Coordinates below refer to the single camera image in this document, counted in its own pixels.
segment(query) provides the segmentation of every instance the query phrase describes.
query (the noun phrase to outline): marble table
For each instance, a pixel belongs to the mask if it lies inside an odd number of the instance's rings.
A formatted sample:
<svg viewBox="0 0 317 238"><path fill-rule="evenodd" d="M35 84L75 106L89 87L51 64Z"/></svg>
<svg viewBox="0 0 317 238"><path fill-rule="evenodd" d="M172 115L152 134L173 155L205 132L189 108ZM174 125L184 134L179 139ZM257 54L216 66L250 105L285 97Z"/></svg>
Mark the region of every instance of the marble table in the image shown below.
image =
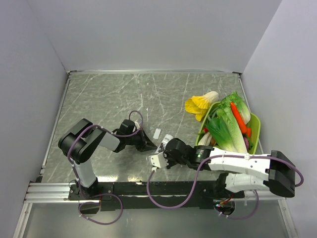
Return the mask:
<svg viewBox="0 0 317 238"><path fill-rule="evenodd" d="M232 73L71 73L42 182L75 179L57 143L82 118L113 130L128 118L131 110L139 110L144 116L145 132L154 144L159 145L168 133L194 146L201 123L185 111L184 103L193 95L209 91L217 91L220 100L233 91L244 98L239 75ZM156 128L161 133L153 139ZM99 181L146 181L151 172L146 157L153 153L141 153L127 146L116 154L99 146L92 156L92 165ZM195 173L176 165L170 170L158 170L152 180L190 181ZM218 174L202 171L199 180L215 180Z"/></svg>

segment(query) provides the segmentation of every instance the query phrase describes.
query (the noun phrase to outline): gray wall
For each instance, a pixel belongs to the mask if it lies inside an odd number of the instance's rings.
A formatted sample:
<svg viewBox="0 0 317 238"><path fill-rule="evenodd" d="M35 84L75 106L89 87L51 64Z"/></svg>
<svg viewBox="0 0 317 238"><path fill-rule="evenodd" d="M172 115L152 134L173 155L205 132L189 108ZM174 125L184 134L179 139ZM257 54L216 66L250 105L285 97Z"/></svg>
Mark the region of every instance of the gray wall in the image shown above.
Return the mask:
<svg viewBox="0 0 317 238"><path fill-rule="evenodd" d="M0 3L0 222L12 237L38 175L66 72L25 0Z"/></svg>
<svg viewBox="0 0 317 238"><path fill-rule="evenodd" d="M27 0L67 70L242 72L281 0Z"/></svg>
<svg viewBox="0 0 317 238"><path fill-rule="evenodd" d="M264 150L281 150L304 173L288 200L303 238L317 234L316 29L317 1L282 1L242 74Z"/></svg>

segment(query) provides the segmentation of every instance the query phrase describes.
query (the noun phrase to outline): cabbage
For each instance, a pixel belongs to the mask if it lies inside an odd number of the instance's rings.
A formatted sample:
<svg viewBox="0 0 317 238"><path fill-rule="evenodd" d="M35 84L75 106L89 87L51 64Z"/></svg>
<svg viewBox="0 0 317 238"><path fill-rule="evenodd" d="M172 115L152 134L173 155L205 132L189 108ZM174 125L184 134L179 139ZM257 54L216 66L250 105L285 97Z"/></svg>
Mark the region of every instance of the cabbage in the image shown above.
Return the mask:
<svg viewBox="0 0 317 238"><path fill-rule="evenodd" d="M223 118L212 118L207 129L222 150L237 152Z"/></svg>
<svg viewBox="0 0 317 238"><path fill-rule="evenodd" d="M233 145L239 153L247 153L247 148L243 140L243 136L241 130L239 128L238 122L234 117L231 108L226 107L224 109L217 110L217 116L224 120L228 131L230 133L231 139L233 141Z"/></svg>
<svg viewBox="0 0 317 238"><path fill-rule="evenodd" d="M237 109L244 121L244 124L246 125L251 119L251 114L247 105L243 102L242 98L238 95L236 91L222 99L219 107L223 109L230 108L231 102L233 102L237 106Z"/></svg>

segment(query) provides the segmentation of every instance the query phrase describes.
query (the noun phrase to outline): yellow flower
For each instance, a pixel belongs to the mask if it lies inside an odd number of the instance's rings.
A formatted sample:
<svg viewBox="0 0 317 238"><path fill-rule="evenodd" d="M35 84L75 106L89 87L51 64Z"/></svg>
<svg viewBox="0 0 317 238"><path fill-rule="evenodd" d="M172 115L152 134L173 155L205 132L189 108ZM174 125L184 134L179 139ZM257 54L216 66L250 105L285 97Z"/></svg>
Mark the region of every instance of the yellow flower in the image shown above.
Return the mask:
<svg viewBox="0 0 317 238"><path fill-rule="evenodd" d="M211 104L218 101L218 99L219 95L215 91L206 93L203 96L193 96L185 102L185 110L189 113L196 114L196 120L201 121Z"/></svg>

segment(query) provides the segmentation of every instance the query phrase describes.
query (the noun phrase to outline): vegetable basket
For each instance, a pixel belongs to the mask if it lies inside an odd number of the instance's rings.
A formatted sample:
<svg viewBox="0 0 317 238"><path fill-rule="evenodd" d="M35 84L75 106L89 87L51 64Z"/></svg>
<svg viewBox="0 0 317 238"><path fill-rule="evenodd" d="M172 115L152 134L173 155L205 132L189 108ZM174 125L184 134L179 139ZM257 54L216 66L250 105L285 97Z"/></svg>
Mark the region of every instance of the vegetable basket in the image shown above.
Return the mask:
<svg viewBox="0 0 317 238"><path fill-rule="evenodd" d="M215 102L209 108L209 110L208 110L208 112L207 112L207 114L206 114L206 116L205 116L205 118L203 120L202 126L200 127L199 135L197 136L195 145L198 145L198 142L204 136L203 129L207 126L207 124L210 121L210 118L212 116L211 112L219 105L219 103L220 102ZM248 122L247 126L252 129L250 143L253 144L253 147L249 150L249 153L250 154L255 154L255 152L257 150L258 142L259 142L259 136L260 136L260 128L261 128L260 119L256 115L251 113L251 119Z"/></svg>

